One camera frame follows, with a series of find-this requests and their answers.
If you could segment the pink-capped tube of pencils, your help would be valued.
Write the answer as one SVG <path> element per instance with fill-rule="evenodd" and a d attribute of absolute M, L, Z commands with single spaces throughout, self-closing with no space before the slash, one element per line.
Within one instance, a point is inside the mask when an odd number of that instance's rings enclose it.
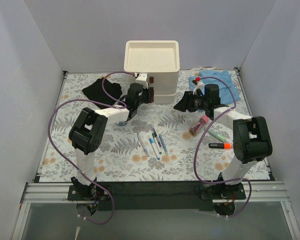
<path fill-rule="evenodd" d="M 201 116 L 199 120 L 189 128 L 189 133 L 192 136 L 196 136 L 198 132 L 209 122 L 209 120 L 210 119 L 206 115 Z"/>

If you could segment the cream three-drawer organizer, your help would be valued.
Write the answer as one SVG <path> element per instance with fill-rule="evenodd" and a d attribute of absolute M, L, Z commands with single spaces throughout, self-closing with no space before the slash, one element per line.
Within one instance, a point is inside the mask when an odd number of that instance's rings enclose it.
<path fill-rule="evenodd" d="M 129 40 L 123 69 L 147 74 L 155 104 L 173 104 L 180 72 L 179 43 L 175 40 Z"/>

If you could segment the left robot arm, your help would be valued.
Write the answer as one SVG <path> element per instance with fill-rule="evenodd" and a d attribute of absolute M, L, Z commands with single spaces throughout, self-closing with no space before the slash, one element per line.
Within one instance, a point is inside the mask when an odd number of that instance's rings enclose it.
<path fill-rule="evenodd" d="M 115 105 L 105 109 L 85 107 L 76 119 L 69 133 L 75 149 L 78 174 L 71 178 L 75 190 L 85 199 L 96 196 L 96 187 L 91 183 L 96 179 L 94 172 L 95 151 L 99 148 L 107 126 L 131 120 L 142 104 L 154 101 L 154 88 L 132 83 L 124 98 L 126 108 Z"/>

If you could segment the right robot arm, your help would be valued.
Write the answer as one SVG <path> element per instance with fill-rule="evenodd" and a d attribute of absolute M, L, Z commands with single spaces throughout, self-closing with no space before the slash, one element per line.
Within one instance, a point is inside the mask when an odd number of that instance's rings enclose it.
<path fill-rule="evenodd" d="M 233 132 L 233 159 L 216 181 L 206 181 L 197 173 L 197 156 L 200 144 L 207 133 L 205 130 L 199 139 L 194 153 L 193 170 L 196 178 L 206 185 L 217 185 L 217 195 L 227 199 L 235 192 L 234 186 L 246 181 L 246 173 L 258 162 L 263 161 L 273 152 L 273 146 L 266 119 L 262 116 L 252 117 L 241 114 L 221 103 L 217 84 L 206 84 L 204 91 L 196 87 L 185 91 L 182 99 L 173 107 L 180 112 L 203 110 L 211 120 L 208 127 L 215 122 L 223 124 Z"/>

